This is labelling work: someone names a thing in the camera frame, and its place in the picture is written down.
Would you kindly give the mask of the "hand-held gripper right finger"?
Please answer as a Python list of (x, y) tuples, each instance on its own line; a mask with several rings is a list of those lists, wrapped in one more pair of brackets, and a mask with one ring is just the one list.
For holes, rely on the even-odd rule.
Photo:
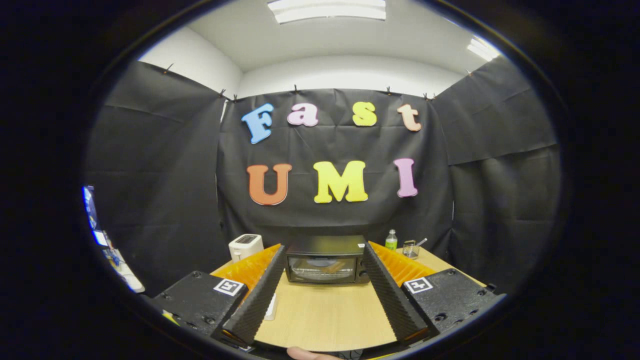
[(363, 264), (400, 344), (412, 345), (462, 328), (505, 299), (459, 269), (432, 269), (372, 242)]

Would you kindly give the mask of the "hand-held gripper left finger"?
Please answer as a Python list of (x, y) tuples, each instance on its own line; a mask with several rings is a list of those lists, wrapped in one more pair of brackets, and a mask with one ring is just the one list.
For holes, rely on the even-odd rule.
[(285, 267), (275, 244), (215, 272), (194, 270), (152, 299), (173, 324), (228, 346), (252, 346)]

